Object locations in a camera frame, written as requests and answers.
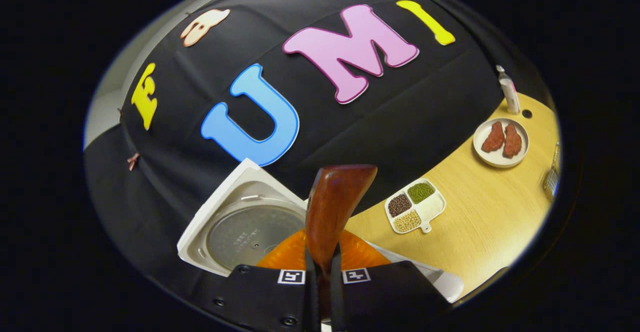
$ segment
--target spray bottle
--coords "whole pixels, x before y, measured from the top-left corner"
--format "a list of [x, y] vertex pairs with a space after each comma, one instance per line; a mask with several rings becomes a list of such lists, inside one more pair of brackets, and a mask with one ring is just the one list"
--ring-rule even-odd
[[505, 69], [501, 65], [496, 65], [495, 68], [499, 72], [498, 81], [500, 82], [500, 87], [502, 88], [504, 97], [507, 100], [509, 112], [518, 114], [520, 112], [520, 102], [518, 101], [518, 94], [516, 93], [514, 81], [507, 76]]

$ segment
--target soybean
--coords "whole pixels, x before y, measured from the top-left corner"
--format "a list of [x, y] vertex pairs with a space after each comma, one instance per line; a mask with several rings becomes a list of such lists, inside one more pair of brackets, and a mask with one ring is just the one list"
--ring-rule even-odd
[[409, 213], [396, 218], [393, 221], [393, 225], [395, 225], [395, 229], [397, 229], [398, 232], [407, 232], [418, 227], [422, 222], [423, 221], [420, 219], [420, 216], [418, 216], [418, 213], [412, 210]]

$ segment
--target foam letter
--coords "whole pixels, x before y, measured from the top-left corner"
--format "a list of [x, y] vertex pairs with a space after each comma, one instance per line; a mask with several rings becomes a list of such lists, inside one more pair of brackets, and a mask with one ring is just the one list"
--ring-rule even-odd
[[210, 10], [200, 15], [193, 22], [190, 22], [189, 26], [187, 26], [180, 35], [180, 38], [184, 38], [183, 45], [190, 47], [198, 43], [198, 40], [202, 39], [211, 27], [217, 26], [230, 12], [230, 10]]
[[446, 31], [432, 16], [425, 12], [420, 4], [412, 1], [399, 1], [396, 4], [400, 8], [405, 8], [406, 10], [410, 11], [411, 13], [416, 15], [416, 17], [422, 20], [422, 22], [434, 33], [438, 43], [447, 45], [456, 41], [455, 37], [448, 31]]
[[153, 78], [151, 78], [151, 73], [154, 72], [154, 69], [156, 69], [155, 63], [149, 63], [149, 65], [146, 66], [131, 96], [131, 104], [135, 104], [137, 112], [140, 113], [142, 117], [144, 129], [147, 129], [147, 131], [151, 126], [151, 119], [153, 119], [156, 108], [158, 107], [158, 99], [149, 99], [148, 97], [156, 91], [156, 84]]
[[213, 139], [233, 158], [251, 159], [259, 166], [269, 165], [291, 147], [298, 135], [300, 120], [291, 104], [263, 77], [263, 66], [251, 65], [231, 84], [231, 95], [246, 95], [273, 118], [275, 128], [265, 140], [255, 140], [227, 115], [227, 104], [218, 103], [205, 117], [200, 133]]
[[382, 76], [382, 64], [374, 43], [384, 52], [384, 62], [397, 68], [414, 60], [420, 52], [387, 26], [370, 6], [350, 6], [340, 13], [349, 31], [343, 36], [318, 28], [304, 28], [282, 45], [287, 54], [300, 53], [314, 63], [336, 87], [335, 99], [347, 104], [369, 86], [365, 77], [356, 77], [341, 64], [349, 63], [373, 76]]

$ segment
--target pink letter m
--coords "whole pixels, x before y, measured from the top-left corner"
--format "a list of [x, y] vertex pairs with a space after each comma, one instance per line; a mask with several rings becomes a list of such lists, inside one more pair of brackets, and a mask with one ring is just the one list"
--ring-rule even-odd
[[414, 60], [420, 52], [387, 26], [370, 6], [350, 6], [340, 13], [349, 36], [324, 29], [304, 28], [283, 45], [287, 54], [300, 53], [314, 63], [336, 87], [335, 99], [347, 104], [359, 97], [369, 86], [365, 77], [354, 76], [345, 66], [349, 63], [374, 76], [382, 76], [382, 64], [374, 43], [384, 52], [384, 62], [397, 68]]

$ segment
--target white divided tray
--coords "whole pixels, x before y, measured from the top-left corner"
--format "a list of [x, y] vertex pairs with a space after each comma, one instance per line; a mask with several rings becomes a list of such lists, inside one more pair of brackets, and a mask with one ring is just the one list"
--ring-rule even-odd
[[[418, 203], [415, 203], [409, 195], [409, 189], [415, 186], [416, 184], [421, 184], [421, 183], [429, 184], [429, 186], [433, 188], [434, 193], [429, 197], [427, 197], [425, 200], [421, 200]], [[389, 211], [389, 202], [391, 202], [394, 198], [398, 197], [399, 195], [403, 195], [403, 194], [405, 195], [407, 200], [409, 200], [409, 203], [411, 203], [411, 207], [409, 207], [409, 209], [407, 209], [406, 211], [403, 211], [402, 213], [398, 214], [397, 216], [391, 216], [391, 212]], [[429, 222], [435, 217], [439, 216], [439, 214], [441, 214], [442, 211], [444, 211], [444, 208], [446, 206], [447, 206], [447, 202], [442, 196], [442, 193], [440, 193], [440, 191], [438, 190], [438, 188], [436, 188], [436, 186], [434, 186], [434, 184], [429, 182], [427, 179], [420, 178], [415, 180], [411, 184], [405, 186], [400, 191], [394, 193], [391, 197], [389, 197], [384, 203], [384, 210], [386, 211], [386, 217], [389, 219], [391, 228], [393, 228], [393, 230], [396, 233], [400, 233], [400, 234], [408, 233], [418, 227], [420, 227], [423, 232], [428, 233], [432, 230], [432, 226], [429, 224]], [[416, 224], [416, 226], [409, 228], [407, 230], [402, 230], [402, 231], [398, 230], [398, 228], [396, 227], [396, 220], [403, 217], [407, 217], [410, 213], [413, 213], [413, 211], [415, 211], [418, 217], [420, 218], [420, 223]]]

